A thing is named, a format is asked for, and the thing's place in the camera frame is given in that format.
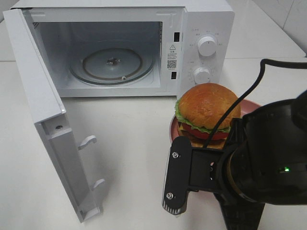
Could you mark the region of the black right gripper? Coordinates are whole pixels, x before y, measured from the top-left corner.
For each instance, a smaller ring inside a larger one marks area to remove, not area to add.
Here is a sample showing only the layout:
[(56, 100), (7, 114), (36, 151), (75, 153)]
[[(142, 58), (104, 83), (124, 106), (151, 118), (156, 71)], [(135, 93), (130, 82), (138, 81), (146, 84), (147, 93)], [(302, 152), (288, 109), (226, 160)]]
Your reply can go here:
[(218, 200), (228, 230), (257, 230), (265, 207), (235, 196), (234, 202), (221, 193), (226, 182), (226, 161), (246, 139), (242, 118), (231, 122), (231, 130), (222, 149), (190, 147), (187, 154), (189, 163), (189, 191), (213, 192)]

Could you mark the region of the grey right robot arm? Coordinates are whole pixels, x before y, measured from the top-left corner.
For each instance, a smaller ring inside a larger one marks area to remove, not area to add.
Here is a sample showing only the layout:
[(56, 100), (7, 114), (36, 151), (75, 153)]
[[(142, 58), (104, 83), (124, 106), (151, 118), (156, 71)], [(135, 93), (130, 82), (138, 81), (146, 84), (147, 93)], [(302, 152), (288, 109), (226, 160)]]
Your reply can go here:
[(226, 149), (189, 147), (189, 184), (213, 190), (227, 229), (255, 230), (265, 204), (307, 202), (307, 95), (263, 106), (235, 122)]

